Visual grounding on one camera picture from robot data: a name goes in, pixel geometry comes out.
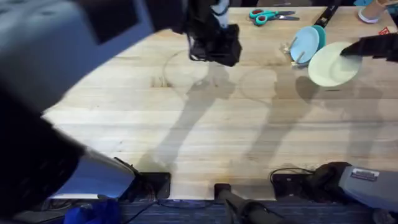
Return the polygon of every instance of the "scissors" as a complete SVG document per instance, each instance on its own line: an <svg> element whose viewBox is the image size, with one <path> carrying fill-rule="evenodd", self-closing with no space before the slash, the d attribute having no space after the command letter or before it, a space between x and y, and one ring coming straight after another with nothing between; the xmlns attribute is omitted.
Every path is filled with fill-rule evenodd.
<svg viewBox="0 0 398 224"><path fill-rule="evenodd" d="M295 14L295 11L270 11L270 10L263 10L263 9L253 9L249 17L253 19L253 23L255 25L264 25L267 21L271 21L274 19L281 19L281 20L291 20L297 21L300 18L287 16Z"/></svg>

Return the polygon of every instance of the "teal scissors handle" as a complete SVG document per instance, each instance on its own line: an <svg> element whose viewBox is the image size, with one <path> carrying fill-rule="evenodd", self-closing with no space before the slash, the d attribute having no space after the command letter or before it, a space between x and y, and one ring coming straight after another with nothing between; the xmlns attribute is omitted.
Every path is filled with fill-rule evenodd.
<svg viewBox="0 0 398 224"><path fill-rule="evenodd" d="M262 10L262 9L254 9L250 12L249 17L254 19L255 25L264 25L269 18L274 17L278 12Z"/></svg>
<svg viewBox="0 0 398 224"><path fill-rule="evenodd" d="M270 11L270 10L263 10L263 9L253 9L253 10L249 13L249 17L250 17L251 19L255 19L257 16L260 16L260 15L269 15L269 14L278 14L278 12Z"/></svg>

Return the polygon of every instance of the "blue plate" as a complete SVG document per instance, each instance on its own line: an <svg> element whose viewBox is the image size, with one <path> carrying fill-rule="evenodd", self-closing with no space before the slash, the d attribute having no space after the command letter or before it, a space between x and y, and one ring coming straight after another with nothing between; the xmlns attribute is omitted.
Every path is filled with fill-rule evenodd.
<svg viewBox="0 0 398 224"><path fill-rule="evenodd" d="M294 36L296 41L290 49L290 56L297 63L306 63L317 52L319 46L319 34L314 27L304 27ZM297 61L300 54L304 52L300 61Z"/></svg>
<svg viewBox="0 0 398 224"><path fill-rule="evenodd" d="M318 31L318 34L319 34L318 50L320 50L326 44L326 32L325 32L325 29L322 26L320 26L320 25L313 25L312 27L314 27Z"/></svg>

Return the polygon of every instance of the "blue fabric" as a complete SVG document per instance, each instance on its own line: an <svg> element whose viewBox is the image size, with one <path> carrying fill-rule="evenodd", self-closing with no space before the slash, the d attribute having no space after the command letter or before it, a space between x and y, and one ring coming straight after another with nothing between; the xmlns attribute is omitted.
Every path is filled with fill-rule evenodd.
<svg viewBox="0 0 398 224"><path fill-rule="evenodd" d="M117 201L95 202L91 206L69 209L63 224L120 224L121 212Z"/></svg>

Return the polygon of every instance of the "butcher block tabletop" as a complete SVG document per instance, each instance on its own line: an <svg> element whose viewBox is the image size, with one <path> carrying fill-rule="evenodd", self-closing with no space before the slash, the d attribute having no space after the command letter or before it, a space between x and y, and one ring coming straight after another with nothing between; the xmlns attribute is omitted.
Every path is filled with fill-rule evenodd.
<svg viewBox="0 0 398 224"><path fill-rule="evenodd" d="M190 61L186 37L163 30L87 74L45 118L139 171L169 171L176 199L213 199L215 183L273 199L269 173L283 167L347 161L398 170L398 64L364 58L348 83L316 86L281 47L325 7L268 9L300 20L257 27L251 8L231 8L243 48L234 67ZM365 24L358 10L337 10L327 44L396 30L387 13Z"/></svg>

